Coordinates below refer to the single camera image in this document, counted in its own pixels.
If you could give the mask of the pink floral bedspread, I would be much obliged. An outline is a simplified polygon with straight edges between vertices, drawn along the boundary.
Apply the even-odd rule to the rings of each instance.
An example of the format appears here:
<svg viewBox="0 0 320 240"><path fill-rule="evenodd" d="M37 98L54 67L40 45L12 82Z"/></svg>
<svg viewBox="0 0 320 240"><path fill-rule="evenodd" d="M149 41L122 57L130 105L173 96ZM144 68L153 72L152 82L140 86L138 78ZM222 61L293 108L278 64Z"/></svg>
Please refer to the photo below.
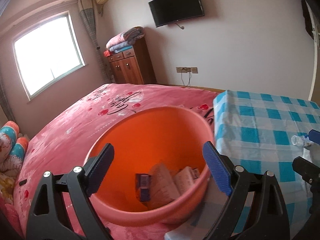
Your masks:
<svg viewBox="0 0 320 240"><path fill-rule="evenodd" d="M84 96L31 139L13 192L10 217L21 234L37 185L46 171L62 174L83 165L93 144L109 128L140 111L165 106L183 107L204 117L214 129L213 100L217 93L198 88L161 85L106 84ZM132 233L102 219L116 239L160 239L165 228Z"/></svg>

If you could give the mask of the wall power outlet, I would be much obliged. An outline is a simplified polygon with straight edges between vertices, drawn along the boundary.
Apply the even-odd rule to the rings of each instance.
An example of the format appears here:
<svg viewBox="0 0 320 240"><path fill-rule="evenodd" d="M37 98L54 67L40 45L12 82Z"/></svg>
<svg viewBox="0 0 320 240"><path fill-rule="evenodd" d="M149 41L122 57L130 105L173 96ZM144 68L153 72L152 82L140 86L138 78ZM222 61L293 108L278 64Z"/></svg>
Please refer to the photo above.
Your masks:
<svg viewBox="0 0 320 240"><path fill-rule="evenodd" d="M197 74L198 69L197 67L176 67L176 72L177 73L192 73L192 74Z"/></svg>

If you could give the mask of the grey plaid curtain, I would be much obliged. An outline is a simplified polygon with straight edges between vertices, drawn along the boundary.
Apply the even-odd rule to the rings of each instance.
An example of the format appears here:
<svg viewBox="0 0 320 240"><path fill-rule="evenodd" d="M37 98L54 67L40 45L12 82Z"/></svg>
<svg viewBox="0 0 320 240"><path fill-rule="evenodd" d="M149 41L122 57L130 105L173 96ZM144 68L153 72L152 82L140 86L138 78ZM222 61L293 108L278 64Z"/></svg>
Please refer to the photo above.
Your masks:
<svg viewBox="0 0 320 240"><path fill-rule="evenodd" d="M85 25L86 31L95 48L95 54L98 61L98 65L103 76L103 80L106 83L112 83L112 74L110 68L105 64L103 54L100 50L100 46L97 41L97 31L95 26L95 14L93 8L93 0L78 0L78 9L81 20Z"/></svg>

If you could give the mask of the white grey plastic mailer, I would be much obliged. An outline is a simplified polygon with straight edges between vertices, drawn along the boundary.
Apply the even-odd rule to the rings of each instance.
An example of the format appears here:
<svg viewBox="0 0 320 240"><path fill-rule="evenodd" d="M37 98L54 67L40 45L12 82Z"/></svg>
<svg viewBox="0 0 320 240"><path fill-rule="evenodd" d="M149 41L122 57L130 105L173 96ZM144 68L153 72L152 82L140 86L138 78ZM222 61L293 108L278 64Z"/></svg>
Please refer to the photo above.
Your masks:
<svg viewBox="0 0 320 240"><path fill-rule="evenodd" d="M174 176L174 182L180 191L187 191L191 188L195 181L200 177L198 168L186 166Z"/></svg>

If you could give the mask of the blue white checkered cloth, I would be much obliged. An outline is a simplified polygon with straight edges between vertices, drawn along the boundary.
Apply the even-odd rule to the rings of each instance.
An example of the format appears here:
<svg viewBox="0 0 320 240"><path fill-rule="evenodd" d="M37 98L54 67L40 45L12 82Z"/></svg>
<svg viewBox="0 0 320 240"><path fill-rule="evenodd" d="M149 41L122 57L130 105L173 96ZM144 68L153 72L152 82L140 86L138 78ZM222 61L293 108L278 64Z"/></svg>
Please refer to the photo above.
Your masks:
<svg viewBox="0 0 320 240"><path fill-rule="evenodd" d="M310 217L310 185L293 171L292 162L303 157L319 164L319 146L296 146L294 136L319 130L319 106L286 96L228 90L213 101L215 148L234 165L248 172L272 171L281 188L290 224L290 235Z"/></svg>

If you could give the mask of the black wall television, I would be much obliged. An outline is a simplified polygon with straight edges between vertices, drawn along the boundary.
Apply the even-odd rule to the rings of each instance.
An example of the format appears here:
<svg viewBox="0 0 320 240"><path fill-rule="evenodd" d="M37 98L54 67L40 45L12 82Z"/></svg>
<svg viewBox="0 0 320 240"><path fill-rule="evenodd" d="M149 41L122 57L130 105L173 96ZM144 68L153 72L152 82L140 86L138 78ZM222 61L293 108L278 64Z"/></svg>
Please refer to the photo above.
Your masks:
<svg viewBox="0 0 320 240"><path fill-rule="evenodd" d="M152 0L149 7L156 28L204 16L201 0Z"/></svg>

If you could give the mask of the window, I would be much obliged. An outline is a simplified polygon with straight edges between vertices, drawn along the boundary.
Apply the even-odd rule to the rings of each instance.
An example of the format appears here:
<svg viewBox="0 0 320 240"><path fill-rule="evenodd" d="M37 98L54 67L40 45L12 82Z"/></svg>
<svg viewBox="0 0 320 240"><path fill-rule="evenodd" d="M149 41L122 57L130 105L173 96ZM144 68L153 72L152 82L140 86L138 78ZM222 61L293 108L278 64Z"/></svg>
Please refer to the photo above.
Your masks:
<svg viewBox="0 0 320 240"><path fill-rule="evenodd" d="M20 35L13 49L29 100L85 66L69 12L41 21Z"/></svg>

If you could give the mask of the folded pink blanket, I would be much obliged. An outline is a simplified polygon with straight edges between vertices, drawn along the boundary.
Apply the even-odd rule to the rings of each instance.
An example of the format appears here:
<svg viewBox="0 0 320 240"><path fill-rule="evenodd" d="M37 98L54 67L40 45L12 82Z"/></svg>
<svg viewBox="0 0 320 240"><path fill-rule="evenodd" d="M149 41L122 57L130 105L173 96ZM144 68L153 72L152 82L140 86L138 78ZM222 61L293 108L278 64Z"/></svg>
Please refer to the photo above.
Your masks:
<svg viewBox="0 0 320 240"><path fill-rule="evenodd" d="M141 26L136 26L119 33L107 42L104 57L111 56L116 50L133 45L137 40L143 38L144 35L144 28Z"/></svg>

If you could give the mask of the colourful cartoon pillow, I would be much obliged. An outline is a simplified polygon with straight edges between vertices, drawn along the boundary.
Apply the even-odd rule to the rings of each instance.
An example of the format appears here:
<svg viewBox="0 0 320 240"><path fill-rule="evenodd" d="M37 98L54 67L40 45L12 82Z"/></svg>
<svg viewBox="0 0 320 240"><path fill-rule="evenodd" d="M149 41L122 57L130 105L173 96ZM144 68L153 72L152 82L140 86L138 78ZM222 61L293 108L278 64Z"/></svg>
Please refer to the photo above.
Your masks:
<svg viewBox="0 0 320 240"><path fill-rule="evenodd" d="M16 177L23 165L29 140L20 135L18 124L8 121L1 128L1 172Z"/></svg>

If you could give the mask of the white door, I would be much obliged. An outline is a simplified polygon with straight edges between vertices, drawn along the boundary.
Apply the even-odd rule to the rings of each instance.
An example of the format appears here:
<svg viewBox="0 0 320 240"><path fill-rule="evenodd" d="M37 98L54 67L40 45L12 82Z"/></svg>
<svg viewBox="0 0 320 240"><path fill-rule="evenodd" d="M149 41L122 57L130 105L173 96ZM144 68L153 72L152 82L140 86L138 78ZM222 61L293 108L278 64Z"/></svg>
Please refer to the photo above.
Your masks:
<svg viewBox="0 0 320 240"><path fill-rule="evenodd" d="M301 0L305 28L314 45L314 67L309 100L319 105L319 20L306 0Z"/></svg>

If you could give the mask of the wooden cabinet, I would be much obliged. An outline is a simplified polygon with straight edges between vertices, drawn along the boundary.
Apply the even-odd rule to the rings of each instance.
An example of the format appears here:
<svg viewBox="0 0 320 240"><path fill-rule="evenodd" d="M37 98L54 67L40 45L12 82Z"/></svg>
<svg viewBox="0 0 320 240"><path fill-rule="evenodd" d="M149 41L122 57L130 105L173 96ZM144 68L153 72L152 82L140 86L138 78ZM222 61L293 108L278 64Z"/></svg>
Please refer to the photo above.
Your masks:
<svg viewBox="0 0 320 240"><path fill-rule="evenodd" d="M137 40L132 48L110 55L106 59L116 83L135 85L157 83L144 37Z"/></svg>

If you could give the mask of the orange plastic bucket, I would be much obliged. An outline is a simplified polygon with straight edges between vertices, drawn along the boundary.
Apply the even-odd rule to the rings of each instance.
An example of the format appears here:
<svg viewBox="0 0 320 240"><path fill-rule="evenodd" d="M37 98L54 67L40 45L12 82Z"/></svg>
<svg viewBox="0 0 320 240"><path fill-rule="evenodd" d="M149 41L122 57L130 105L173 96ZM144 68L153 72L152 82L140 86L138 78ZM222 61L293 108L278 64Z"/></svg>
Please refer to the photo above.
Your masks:
<svg viewBox="0 0 320 240"><path fill-rule="evenodd" d="M183 107L146 109L109 128L93 144L87 157L100 153L106 144L114 148L114 160L91 203L100 218L120 226L185 222L200 204L210 171L202 148L213 141L213 129L198 113ZM170 171L197 168L195 185L169 204L149 210L136 197L135 176L156 164Z"/></svg>

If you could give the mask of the grey paper package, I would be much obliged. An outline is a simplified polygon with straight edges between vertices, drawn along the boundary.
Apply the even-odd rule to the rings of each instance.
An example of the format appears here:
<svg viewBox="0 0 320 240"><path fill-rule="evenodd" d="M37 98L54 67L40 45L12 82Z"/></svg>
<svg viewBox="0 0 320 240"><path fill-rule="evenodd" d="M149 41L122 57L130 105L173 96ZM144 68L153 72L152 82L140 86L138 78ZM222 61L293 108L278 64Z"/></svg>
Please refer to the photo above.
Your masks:
<svg viewBox="0 0 320 240"><path fill-rule="evenodd" d="M180 197L180 192L174 183L169 170L163 163L155 165L150 170L150 174L149 210L163 207Z"/></svg>

